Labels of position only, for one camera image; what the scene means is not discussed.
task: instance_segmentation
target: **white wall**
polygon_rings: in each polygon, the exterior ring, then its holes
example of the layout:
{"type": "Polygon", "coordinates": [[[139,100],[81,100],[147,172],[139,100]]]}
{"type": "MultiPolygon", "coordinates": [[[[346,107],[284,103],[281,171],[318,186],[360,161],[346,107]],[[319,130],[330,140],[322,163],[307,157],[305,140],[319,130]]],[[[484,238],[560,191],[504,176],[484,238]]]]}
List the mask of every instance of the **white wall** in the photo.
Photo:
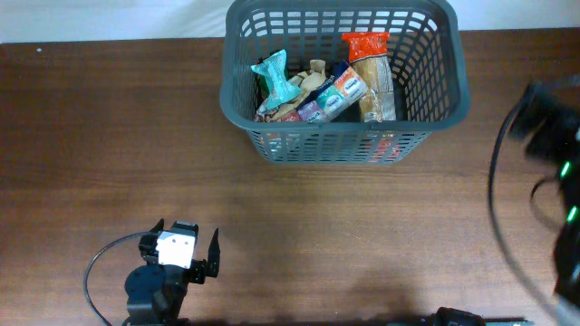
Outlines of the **white wall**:
{"type": "MultiPolygon", "coordinates": [[[[232,2],[0,0],[0,43],[223,36],[232,2]]],[[[461,30],[580,26],[580,0],[449,2],[461,30]]]]}

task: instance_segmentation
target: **basket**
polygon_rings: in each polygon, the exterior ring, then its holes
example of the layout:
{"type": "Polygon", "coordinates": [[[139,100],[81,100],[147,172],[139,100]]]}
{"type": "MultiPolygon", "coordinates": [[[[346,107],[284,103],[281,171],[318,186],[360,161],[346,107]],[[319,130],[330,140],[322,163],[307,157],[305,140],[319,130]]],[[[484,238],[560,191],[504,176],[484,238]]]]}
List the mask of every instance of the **basket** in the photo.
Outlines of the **basket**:
{"type": "Polygon", "coordinates": [[[443,0],[237,0],[227,12],[220,105],[274,163],[388,165],[462,121],[470,96],[457,16],[443,0]],[[286,49],[290,75],[348,58],[346,32],[389,32],[397,121],[254,122],[250,65],[286,49]]]}

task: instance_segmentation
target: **green led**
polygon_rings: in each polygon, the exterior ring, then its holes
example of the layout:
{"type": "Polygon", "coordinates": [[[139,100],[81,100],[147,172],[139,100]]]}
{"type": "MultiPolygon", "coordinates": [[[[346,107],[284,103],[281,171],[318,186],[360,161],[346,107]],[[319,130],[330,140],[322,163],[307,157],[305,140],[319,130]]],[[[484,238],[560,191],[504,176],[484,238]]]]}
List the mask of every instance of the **green led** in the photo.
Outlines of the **green led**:
{"type": "Polygon", "coordinates": [[[568,173],[569,169],[570,169],[570,162],[566,162],[564,164],[564,167],[562,168],[562,172],[560,172],[560,177],[564,177],[568,173]]]}
{"type": "Polygon", "coordinates": [[[578,208],[576,206],[573,206],[572,209],[570,209],[570,213],[568,214],[568,218],[566,219],[566,221],[568,221],[568,223],[574,221],[574,219],[576,218],[576,211],[578,210],[578,208]]]}

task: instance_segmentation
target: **black cable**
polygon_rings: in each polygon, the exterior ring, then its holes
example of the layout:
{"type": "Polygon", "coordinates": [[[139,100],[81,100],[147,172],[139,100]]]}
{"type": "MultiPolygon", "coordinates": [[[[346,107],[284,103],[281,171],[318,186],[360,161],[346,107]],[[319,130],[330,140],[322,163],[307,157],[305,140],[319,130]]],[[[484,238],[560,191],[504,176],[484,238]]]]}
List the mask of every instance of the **black cable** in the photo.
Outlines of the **black cable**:
{"type": "Polygon", "coordinates": [[[89,288],[87,286],[87,281],[89,280],[89,273],[91,272],[92,266],[94,265],[94,263],[97,261],[97,259],[99,259],[99,257],[104,254],[107,250],[113,248],[115,245],[118,245],[120,243],[123,243],[127,240],[131,240],[133,238],[136,237],[142,237],[145,235],[157,235],[157,232],[139,232],[133,235],[127,235],[124,236],[120,239],[117,239],[113,242],[111,242],[110,244],[105,245],[99,253],[97,253],[91,260],[91,262],[89,263],[89,266],[87,267],[87,270],[84,272],[84,277],[82,278],[82,286],[83,286],[83,290],[84,290],[84,297],[87,300],[87,303],[89,303],[89,306],[91,306],[92,311],[101,319],[102,323],[104,323],[107,326],[112,326],[112,324],[107,321],[106,318],[104,318],[104,316],[97,310],[97,308],[94,306],[94,303],[92,303],[91,300],[91,296],[89,295],[89,288]]]}
{"type": "Polygon", "coordinates": [[[536,300],[539,306],[554,320],[558,320],[558,315],[556,310],[552,307],[552,304],[545,297],[545,295],[536,287],[534,282],[526,275],[523,268],[514,258],[511,253],[508,243],[501,234],[501,228],[499,226],[499,221],[496,216],[496,211],[494,207],[493,199],[493,183],[496,175],[496,165],[498,164],[499,149],[501,148],[501,142],[506,136],[506,131],[511,123],[511,121],[517,116],[517,114],[522,110],[522,106],[516,106],[507,115],[506,119],[501,125],[499,130],[498,138],[496,139],[496,144],[493,148],[493,154],[491,155],[491,163],[489,164],[489,176],[488,176],[488,209],[489,209],[489,222],[493,229],[493,234],[496,237],[496,242],[498,243],[499,250],[503,254],[503,257],[507,263],[507,266],[511,269],[512,273],[517,277],[517,280],[526,288],[530,295],[536,300]]]}
{"type": "Polygon", "coordinates": [[[557,182],[557,180],[558,179],[556,177],[542,177],[536,182],[536,184],[532,188],[532,191],[529,194],[529,204],[532,207],[532,212],[534,213],[536,221],[554,233],[559,232],[562,226],[554,222],[553,219],[551,219],[546,214],[544,214],[544,212],[542,212],[542,210],[537,206],[536,202],[534,201],[534,195],[536,194],[537,190],[543,185],[552,182],[557,182]]]}

